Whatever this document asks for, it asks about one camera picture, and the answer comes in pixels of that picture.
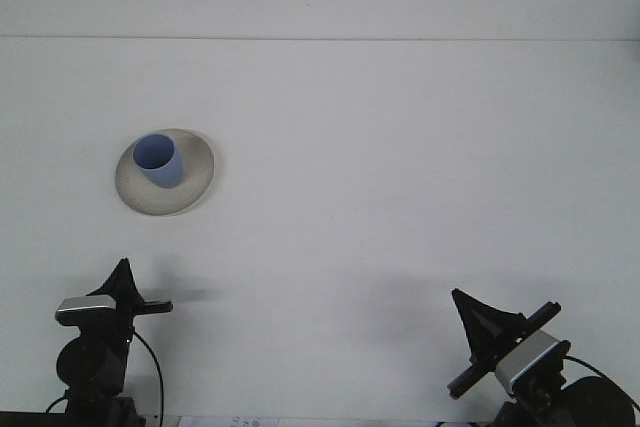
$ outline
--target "black cable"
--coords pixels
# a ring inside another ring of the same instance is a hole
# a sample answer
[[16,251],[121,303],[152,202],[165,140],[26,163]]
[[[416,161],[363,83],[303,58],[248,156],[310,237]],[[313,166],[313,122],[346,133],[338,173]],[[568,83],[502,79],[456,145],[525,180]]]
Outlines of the black cable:
[[597,375],[599,375],[600,377],[602,377],[605,380],[608,380],[609,382],[611,382],[613,385],[615,385],[618,389],[620,389],[620,391],[627,396],[627,399],[629,399],[629,402],[631,402],[633,404],[633,406],[636,408],[636,410],[638,412],[640,412],[640,405],[638,405],[638,403],[633,400],[633,398],[627,394],[618,384],[616,384],[613,380],[611,380],[609,377],[607,377],[605,374],[603,374],[602,372],[600,372],[598,369],[596,369],[593,365],[585,362],[584,360],[580,360],[577,357],[572,357],[571,355],[566,355],[565,360],[569,360],[571,362],[575,362],[576,364],[580,364],[583,367],[586,367],[587,369],[591,370],[592,372],[595,372]]
[[164,380],[162,379],[162,369],[160,369],[158,358],[149,344],[147,344],[147,342],[136,331],[133,332],[133,335],[135,335],[136,338],[142,342],[142,345],[147,348],[153,358],[153,362],[156,364],[156,369],[158,370],[158,379],[160,380],[160,423],[158,424],[158,427],[162,427],[162,424],[164,423]]
[[49,405],[49,407],[47,407],[47,410],[45,410],[44,413],[48,414],[49,412],[51,412],[51,409],[53,409],[56,405],[58,405],[63,400],[67,400],[67,398],[65,396],[62,396],[59,399],[56,399],[53,402],[51,402],[51,405]]

